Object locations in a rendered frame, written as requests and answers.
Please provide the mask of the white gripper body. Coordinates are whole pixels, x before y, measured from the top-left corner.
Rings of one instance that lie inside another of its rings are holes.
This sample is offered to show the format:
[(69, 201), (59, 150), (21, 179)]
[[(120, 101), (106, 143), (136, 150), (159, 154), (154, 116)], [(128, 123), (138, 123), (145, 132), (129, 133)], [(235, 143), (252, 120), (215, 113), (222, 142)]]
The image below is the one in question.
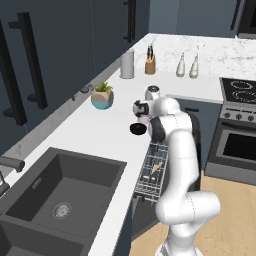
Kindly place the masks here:
[(137, 100), (133, 104), (133, 113), (137, 117), (146, 116), (149, 114), (149, 105), (146, 101)]

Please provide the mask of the black bowl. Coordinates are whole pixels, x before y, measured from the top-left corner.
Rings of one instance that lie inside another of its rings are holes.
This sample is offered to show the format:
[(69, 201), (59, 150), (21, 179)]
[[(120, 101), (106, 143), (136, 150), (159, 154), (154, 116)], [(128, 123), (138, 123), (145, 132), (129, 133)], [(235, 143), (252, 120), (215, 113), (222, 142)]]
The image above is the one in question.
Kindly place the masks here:
[(147, 126), (143, 123), (132, 123), (130, 125), (130, 132), (134, 135), (143, 135), (147, 131)]

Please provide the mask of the potted green plant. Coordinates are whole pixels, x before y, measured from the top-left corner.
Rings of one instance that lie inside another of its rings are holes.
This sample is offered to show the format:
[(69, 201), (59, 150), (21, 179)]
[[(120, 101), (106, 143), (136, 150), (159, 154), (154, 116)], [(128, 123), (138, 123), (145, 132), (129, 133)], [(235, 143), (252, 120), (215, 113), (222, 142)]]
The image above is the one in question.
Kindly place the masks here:
[(113, 88), (107, 82), (101, 82), (93, 87), (91, 103), (95, 108), (106, 110), (112, 106), (113, 100)]

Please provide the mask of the white paper towel roll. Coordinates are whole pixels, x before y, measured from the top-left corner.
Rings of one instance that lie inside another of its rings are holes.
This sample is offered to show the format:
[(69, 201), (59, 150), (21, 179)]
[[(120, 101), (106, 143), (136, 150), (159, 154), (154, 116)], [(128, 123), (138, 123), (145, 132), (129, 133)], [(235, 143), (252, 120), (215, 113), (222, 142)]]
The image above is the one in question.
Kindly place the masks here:
[(132, 79), (134, 77), (134, 50), (129, 49), (120, 59), (120, 77)]

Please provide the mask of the wooden knife block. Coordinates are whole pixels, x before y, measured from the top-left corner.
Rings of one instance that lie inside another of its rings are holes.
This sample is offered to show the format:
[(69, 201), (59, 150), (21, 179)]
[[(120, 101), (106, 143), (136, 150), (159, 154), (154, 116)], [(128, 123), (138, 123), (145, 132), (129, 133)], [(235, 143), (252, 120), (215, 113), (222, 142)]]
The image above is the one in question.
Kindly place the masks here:
[(153, 51), (153, 45), (149, 45), (147, 49), (147, 58), (145, 63), (145, 73), (153, 75), (156, 72), (156, 59)]

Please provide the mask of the pale grey bottle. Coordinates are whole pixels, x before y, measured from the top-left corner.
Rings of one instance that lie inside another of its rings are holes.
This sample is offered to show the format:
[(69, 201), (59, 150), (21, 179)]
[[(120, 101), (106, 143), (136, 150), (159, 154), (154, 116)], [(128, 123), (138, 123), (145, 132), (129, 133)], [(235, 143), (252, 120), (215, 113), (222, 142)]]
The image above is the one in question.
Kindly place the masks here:
[(176, 76), (183, 77), (185, 75), (185, 60), (184, 55), (181, 55), (180, 61), (176, 69)]
[(199, 62), (198, 62), (198, 56), (195, 56), (194, 62), (191, 66), (189, 77), (191, 79), (196, 79), (199, 74)]

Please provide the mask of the small tan item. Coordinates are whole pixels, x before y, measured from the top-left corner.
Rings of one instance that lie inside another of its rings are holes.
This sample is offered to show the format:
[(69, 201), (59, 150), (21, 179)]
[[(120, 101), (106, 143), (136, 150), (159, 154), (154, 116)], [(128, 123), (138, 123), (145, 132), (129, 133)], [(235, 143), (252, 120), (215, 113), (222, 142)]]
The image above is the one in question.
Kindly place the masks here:
[(158, 169), (161, 168), (161, 166), (163, 165), (163, 162), (159, 162), (158, 164), (154, 164), (152, 170), (151, 170), (151, 174), (154, 174)]

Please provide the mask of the dark blue drawer front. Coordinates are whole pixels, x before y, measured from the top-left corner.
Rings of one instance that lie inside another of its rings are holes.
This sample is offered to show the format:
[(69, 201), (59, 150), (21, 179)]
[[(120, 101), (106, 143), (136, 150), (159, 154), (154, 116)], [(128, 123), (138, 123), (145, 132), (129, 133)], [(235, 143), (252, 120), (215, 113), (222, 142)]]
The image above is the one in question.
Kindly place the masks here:
[(204, 169), (222, 105), (187, 99), (179, 99), (178, 102), (182, 111), (185, 111), (185, 107), (199, 109), (199, 112), (189, 113), (196, 116), (199, 121), (201, 133), (201, 169)]

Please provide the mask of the dark tall cupboard run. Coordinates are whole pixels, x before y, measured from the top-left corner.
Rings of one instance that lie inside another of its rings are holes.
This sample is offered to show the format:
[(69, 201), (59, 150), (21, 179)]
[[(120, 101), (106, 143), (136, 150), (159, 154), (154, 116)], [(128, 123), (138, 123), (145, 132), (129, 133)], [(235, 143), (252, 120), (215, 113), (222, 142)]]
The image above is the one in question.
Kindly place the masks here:
[[(74, 96), (116, 61), (149, 30), (150, 0), (136, 0), (135, 39), (128, 43), (125, 0), (0, 0), (0, 20), (22, 97), (27, 122), (5, 117), (10, 107), (0, 73), (0, 154)], [(19, 29), (8, 25), (19, 12), (32, 23), (48, 106), (39, 109), (27, 96), (34, 92)]]

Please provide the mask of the grey stove with oven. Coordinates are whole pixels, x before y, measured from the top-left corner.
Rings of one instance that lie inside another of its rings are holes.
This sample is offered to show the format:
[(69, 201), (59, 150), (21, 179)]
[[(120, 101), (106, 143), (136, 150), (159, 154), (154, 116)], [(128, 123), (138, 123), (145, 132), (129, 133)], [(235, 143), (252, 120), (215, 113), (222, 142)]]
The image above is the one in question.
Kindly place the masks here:
[(204, 173), (256, 186), (256, 81), (220, 83), (223, 105)]

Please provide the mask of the dark grey sink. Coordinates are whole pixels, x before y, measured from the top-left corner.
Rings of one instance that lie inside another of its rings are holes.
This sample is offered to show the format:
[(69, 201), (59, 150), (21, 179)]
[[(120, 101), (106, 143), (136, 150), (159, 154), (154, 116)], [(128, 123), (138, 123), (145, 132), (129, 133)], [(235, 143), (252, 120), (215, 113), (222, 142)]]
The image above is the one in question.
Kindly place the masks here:
[(0, 256), (89, 256), (125, 167), (48, 149), (0, 198)]

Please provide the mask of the dark cupboard under sink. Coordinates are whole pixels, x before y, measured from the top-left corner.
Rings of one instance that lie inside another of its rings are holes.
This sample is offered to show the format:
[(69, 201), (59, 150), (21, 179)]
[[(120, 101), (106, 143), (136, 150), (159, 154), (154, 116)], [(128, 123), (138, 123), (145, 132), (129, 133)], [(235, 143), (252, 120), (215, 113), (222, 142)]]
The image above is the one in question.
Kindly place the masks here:
[(130, 201), (116, 247), (112, 256), (129, 256), (132, 240), (132, 210), (133, 201)]

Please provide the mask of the dark grey tap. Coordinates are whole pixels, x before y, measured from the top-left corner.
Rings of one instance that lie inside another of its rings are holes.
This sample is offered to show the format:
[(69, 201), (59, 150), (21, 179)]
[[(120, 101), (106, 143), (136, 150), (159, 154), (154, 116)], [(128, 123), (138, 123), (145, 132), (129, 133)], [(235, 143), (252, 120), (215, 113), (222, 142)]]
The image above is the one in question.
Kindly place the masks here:
[[(0, 156), (0, 165), (11, 167), (15, 169), (17, 173), (19, 173), (23, 170), (25, 162), (23, 160)], [(10, 185), (4, 180), (2, 172), (0, 171), (0, 197), (3, 196), (9, 188)]]

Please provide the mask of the black microwave oven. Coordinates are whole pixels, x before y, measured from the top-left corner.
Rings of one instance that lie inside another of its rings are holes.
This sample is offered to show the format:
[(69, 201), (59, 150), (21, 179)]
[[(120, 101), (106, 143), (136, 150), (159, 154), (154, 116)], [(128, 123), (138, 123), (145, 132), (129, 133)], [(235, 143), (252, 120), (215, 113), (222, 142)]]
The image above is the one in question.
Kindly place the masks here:
[(245, 0), (237, 36), (242, 39), (256, 39), (256, 0)]

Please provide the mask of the grey-blue wall cupboard run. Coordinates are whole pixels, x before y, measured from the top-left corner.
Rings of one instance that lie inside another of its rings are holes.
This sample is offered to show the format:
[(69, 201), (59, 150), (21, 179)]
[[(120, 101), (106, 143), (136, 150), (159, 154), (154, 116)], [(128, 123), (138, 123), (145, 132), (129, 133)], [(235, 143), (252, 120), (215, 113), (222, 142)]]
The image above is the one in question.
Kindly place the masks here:
[(149, 32), (234, 38), (244, 0), (150, 0)]

